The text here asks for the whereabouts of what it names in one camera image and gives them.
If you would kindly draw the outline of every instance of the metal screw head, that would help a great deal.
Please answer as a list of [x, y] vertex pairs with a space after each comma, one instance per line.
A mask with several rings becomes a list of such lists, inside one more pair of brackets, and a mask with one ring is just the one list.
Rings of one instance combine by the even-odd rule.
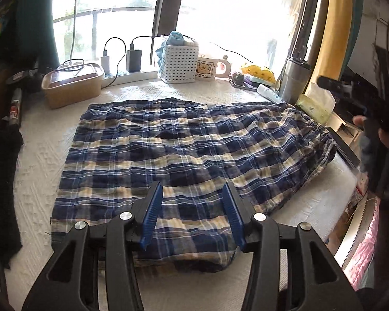
[[84, 221], [78, 221], [77, 223], [75, 223], [75, 229], [81, 230], [85, 228], [86, 225], [87, 224]]
[[119, 218], [121, 220], [129, 220], [133, 217], [133, 214], [131, 214], [130, 212], [128, 211], [124, 211], [122, 212], [120, 215], [119, 215]]
[[256, 221], [265, 221], [265, 219], [267, 218], [265, 214], [262, 214], [262, 213], [255, 213], [253, 215], [253, 218], [256, 220]]
[[309, 231], [309, 230], [311, 230], [311, 224], [309, 224], [308, 222], [301, 222], [300, 228], [302, 230]]

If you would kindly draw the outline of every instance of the plaid cloth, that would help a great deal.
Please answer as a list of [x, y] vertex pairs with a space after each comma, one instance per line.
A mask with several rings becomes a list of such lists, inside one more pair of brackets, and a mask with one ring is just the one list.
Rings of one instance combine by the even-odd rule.
[[109, 221], [160, 181], [164, 199], [153, 239], [136, 258], [221, 270], [237, 248], [223, 185], [232, 181], [256, 211], [271, 213], [335, 153], [324, 127], [285, 103], [203, 105], [169, 98], [92, 104], [66, 159], [52, 239], [60, 241], [78, 220]]

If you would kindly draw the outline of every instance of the charging cable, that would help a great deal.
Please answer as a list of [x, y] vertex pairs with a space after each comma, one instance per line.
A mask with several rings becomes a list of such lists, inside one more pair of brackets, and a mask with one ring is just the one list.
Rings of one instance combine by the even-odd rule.
[[[156, 38], [156, 37], [162, 37], [162, 36], [168, 36], [168, 35], [158, 35], [158, 36], [137, 36], [136, 38], [134, 38], [134, 39], [131, 41], [130, 50], [134, 50], [134, 40], [136, 40], [137, 38], [141, 38], [141, 37]], [[194, 39], [194, 38], [191, 38], [190, 36], [186, 36], [186, 35], [183, 35], [183, 36], [184, 36], [184, 37], [187, 37], [187, 38], [190, 38], [191, 40], [195, 41], [195, 39]], [[251, 62], [252, 64], [255, 64], [254, 62], [252, 62], [251, 60], [247, 59], [245, 56], [241, 55], [240, 53], [237, 53], [236, 51], [223, 49], [220, 45], [218, 45], [218, 44], [216, 44], [216, 43], [213, 43], [213, 42], [210, 42], [210, 43], [212, 43], [213, 45], [216, 45], [217, 47], [221, 48], [223, 51], [227, 51], [228, 53], [237, 54], [237, 55], [241, 56], [242, 58], [245, 58], [248, 62]]]
[[124, 55], [120, 58], [120, 60], [118, 61], [118, 64], [117, 64], [117, 68], [116, 68], [116, 74], [115, 74], [115, 78], [114, 80], [109, 83], [107, 86], [104, 86], [103, 88], [101, 89], [105, 89], [106, 87], [109, 87], [110, 85], [112, 85], [115, 80], [117, 79], [118, 77], [118, 66], [119, 66], [119, 63], [122, 61], [122, 59], [125, 57], [126, 53], [127, 53], [127, 46], [125, 45], [125, 42], [120, 39], [119, 37], [111, 37], [109, 38], [106, 42], [105, 42], [105, 45], [104, 45], [104, 50], [102, 51], [102, 57], [101, 57], [101, 65], [102, 67], [104, 68], [104, 71], [105, 73], [109, 72], [109, 56], [107, 55], [107, 43], [112, 40], [113, 38], [116, 38], [117, 40], [120, 40], [123, 44], [124, 44]]

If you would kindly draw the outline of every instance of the dark green curtain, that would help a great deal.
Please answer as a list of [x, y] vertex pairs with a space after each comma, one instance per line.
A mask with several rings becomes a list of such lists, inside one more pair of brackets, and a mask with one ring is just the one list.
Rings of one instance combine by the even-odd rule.
[[41, 71], [59, 65], [53, 34], [52, 0], [18, 0], [16, 27], [21, 57], [39, 58]]
[[363, 0], [353, 0], [353, 14], [350, 26], [349, 41], [347, 43], [346, 55], [344, 56], [343, 66], [341, 68], [340, 76], [345, 67], [349, 63], [351, 54], [356, 44], [357, 36], [359, 35], [360, 23], [362, 22]]

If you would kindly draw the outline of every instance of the mug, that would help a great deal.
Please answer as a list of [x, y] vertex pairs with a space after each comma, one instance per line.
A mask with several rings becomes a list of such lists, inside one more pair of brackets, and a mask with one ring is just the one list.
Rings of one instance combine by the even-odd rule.
[[[218, 62], [225, 66], [225, 70], [221, 74], [216, 74]], [[228, 77], [231, 73], [231, 64], [224, 59], [198, 57], [196, 64], [196, 80], [210, 82], [215, 77]]]

